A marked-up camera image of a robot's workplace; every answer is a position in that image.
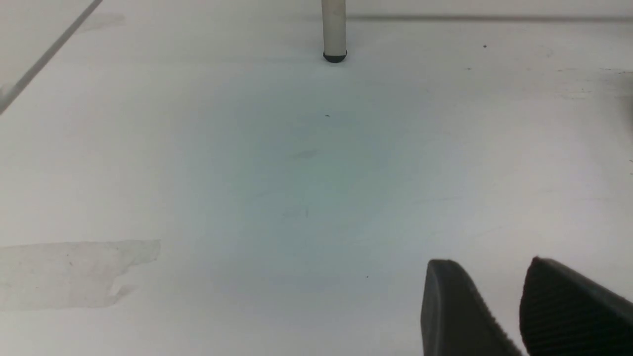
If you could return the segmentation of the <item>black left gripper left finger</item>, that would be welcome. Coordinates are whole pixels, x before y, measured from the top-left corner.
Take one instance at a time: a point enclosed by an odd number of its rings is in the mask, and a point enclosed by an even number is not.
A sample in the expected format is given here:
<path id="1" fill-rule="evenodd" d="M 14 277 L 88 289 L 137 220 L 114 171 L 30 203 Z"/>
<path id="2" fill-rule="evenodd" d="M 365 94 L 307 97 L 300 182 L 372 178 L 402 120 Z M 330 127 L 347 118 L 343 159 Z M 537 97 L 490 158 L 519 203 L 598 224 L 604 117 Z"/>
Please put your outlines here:
<path id="1" fill-rule="evenodd" d="M 456 261 L 431 259 L 421 304 L 425 356 L 522 356 Z"/>

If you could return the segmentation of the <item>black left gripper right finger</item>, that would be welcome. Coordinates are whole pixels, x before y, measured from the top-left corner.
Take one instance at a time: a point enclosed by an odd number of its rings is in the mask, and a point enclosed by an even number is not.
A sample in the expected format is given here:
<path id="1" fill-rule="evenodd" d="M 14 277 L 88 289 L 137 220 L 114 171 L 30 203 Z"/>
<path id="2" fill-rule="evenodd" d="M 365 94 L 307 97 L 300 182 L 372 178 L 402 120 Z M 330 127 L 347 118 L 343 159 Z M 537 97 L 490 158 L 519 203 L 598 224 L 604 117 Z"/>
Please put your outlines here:
<path id="1" fill-rule="evenodd" d="M 531 356 L 633 353 L 631 301 L 550 258 L 531 261 L 519 327 Z"/>

